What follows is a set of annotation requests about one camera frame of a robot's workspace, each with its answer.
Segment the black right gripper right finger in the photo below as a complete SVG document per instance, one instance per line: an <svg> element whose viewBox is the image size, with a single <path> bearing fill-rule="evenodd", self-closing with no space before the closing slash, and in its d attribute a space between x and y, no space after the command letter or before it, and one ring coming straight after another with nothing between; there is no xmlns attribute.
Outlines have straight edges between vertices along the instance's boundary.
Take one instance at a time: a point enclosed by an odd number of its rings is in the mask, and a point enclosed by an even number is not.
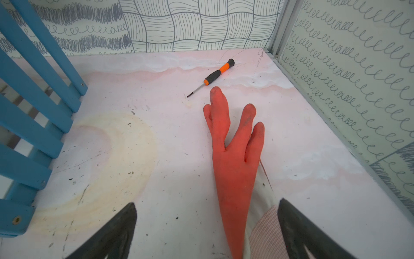
<svg viewBox="0 0 414 259"><path fill-rule="evenodd" d="M280 200L278 219L290 259L354 258L286 199Z"/></svg>

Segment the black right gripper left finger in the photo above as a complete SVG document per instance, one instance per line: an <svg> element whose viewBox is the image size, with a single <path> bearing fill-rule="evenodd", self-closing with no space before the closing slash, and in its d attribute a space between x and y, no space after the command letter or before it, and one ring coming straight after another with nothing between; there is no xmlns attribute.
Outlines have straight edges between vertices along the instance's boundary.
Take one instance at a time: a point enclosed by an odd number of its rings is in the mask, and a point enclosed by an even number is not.
<svg viewBox="0 0 414 259"><path fill-rule="evenodd" d="M130 202L74 251L69 259L126 259L134 236L137 213Z"/></svg>

